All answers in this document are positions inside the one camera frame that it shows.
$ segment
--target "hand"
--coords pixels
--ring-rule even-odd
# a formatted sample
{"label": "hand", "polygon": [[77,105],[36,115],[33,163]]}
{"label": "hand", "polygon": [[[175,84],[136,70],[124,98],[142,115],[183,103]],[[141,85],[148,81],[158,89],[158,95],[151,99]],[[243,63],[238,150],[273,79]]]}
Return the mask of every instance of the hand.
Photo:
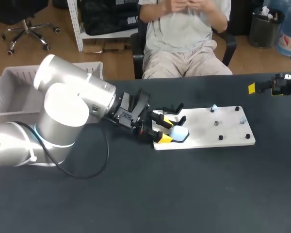
{"label": "hand", "polygon": [[202,11],[206,14],[214,12],[217,7],[212,0],[189,0],[188,7]]}
{"label": "hand", "polygon": [[188,7],[187,3],[189,0],[164,0],[162,7],[164,12],[172,13],[182,11]]}

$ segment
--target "black cable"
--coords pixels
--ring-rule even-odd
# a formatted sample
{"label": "black cable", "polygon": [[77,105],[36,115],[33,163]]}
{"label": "black cable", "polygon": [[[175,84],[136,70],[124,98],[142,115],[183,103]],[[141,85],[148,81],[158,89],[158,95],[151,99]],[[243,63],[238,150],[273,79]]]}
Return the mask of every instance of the black cable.
{"label": "black cable", "polygon": [[89,175],[89,176],[76,176],[74,175],[73,173],[67,171],[66,169],[64,169],[54,158],[53,156],[50,154],[49,150],[46,148],[46,146],[44,145],[43,141],[41,140],[41,138],[37,135],[37,133],[27,124],[23,123],[23,122],[19,122],[19,121],[15,121],[16,124],[18,125],[21,125],[21,126],[24,126],[26,127],[30,132],[33,133],[33,135],[36,137],[36,139],[38,140],[38,142],[40,143],[41,147],[43,148],[44,152],[47,154],[47,156],[51,159],[51,161],[61,170],[63,171],[64,173],[66,173],[67,175],[69,176],[72,176],[76,179],[83,179],[83,180],[87,180],[87,179],[91,179],[91,178],[94,178],[94,177],[97,177],[98,175],[100,175],[107,167],[107,164],[108,164],[108,161],[109,161],[109,154],[110,154],[110,149],[109,149],[109,141],[108,141],[108,138],[106,136],[106,133],[104,131],[103,128],[102,129],[102,133],[104,135],[104,138],[105,138],[105,141],[106,141],[106,145],[107,145],[107,155],[106,155],[106,159],[105,159],[105,162],[104,164],[102,165],[102,167],[99,169],[98,172],[92,174],[92,175]]}

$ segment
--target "office chair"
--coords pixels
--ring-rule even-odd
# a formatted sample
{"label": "office chair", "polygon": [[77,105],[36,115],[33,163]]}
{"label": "office chair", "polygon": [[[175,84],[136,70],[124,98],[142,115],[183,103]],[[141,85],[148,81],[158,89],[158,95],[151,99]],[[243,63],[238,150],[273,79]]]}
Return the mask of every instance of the office chair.
{"label": "office chair", "polygon": [[16,42],[25,34],[33,35],[43,44],[44,50],[49,50],[49,45],[43,36],[34,30],[42,27],[51,27],[56,33],[60,32],[60,28],[50,23],[39,24],[33,26],[29,17],[34,17],[34,14],[48,6],[49,0],[0,0],[0,22],[7,25],[14,25],[22,22],[22,28],[8,29],[2,33],[3,40],[6,39],[5,34],[9,32],[19,32],[18,35],[11,41],[7,53],[14,54]]}
{"label": "office chair", "polygon": [[[138,33],[135,33],[130,36],[130,43],[133,55],[134,69],[135,69],[135,79],[142,79],[143,76],[143,62],[144,62],[144,49],[146,46],[146,31],[147,31],[147,23],[143,23],[140,18],[140,9],[141,5],[138,5]],[[217,33],[226,42],[226,51],[222,60],[222,63],[226,66],[229,65],[235,49],[237,47],[237,42],[234,36],[223,32]]]}

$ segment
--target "white board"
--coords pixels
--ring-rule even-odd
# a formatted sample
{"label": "white board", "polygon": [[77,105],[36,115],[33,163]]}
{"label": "white board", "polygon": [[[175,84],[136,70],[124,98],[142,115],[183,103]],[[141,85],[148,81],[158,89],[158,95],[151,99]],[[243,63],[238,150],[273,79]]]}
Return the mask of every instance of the white board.
{"label": "white board", "polygon": [[[219,107],[214,113],[210,112],[211,108],[183,109],[179,115],[166,115],[169,120],[179,121],[181,117],[186,116],[187,121],[183,127],[189,129],[190,136],[183,143],[154,143],[156,150],[178,150],[193,148],[209,147],[234,147],[234,146],[251,146],[256,140],[251,131],[248,120],[241,124],[242,117],[245,116],[243,108],[239,106],[239,111],[234,107]],[[152,128],[156,131],[162,131],[168,134],[169,130],[152,122]]]}

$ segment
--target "armrest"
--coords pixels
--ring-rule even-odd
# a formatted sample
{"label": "armrest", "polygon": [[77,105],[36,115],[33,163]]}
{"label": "armrest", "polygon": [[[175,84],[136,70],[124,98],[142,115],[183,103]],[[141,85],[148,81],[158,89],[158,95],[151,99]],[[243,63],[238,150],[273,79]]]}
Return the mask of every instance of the armrest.
{"label": "armrest", "polygon": [[144,52],[141,47],[141,42],[138,33],[135,33],[129,38],[134,62],[135,79],[142,79]]}
{"label": "armrest", "polygon": [[226,51],[222,60],[222,63],[226,66],[229,65],[229,62],[231,61],[234,52],[236,50],[237,47],[237,41],[235,39],[235,37],[231,34],[228,34],[227,32],[223,32],[223,33],[218,33],[216,32],[216,30],[213,30],[214,33],[216,33],[219,37],[221,37],[222,39],[225,40],[226,42]]}

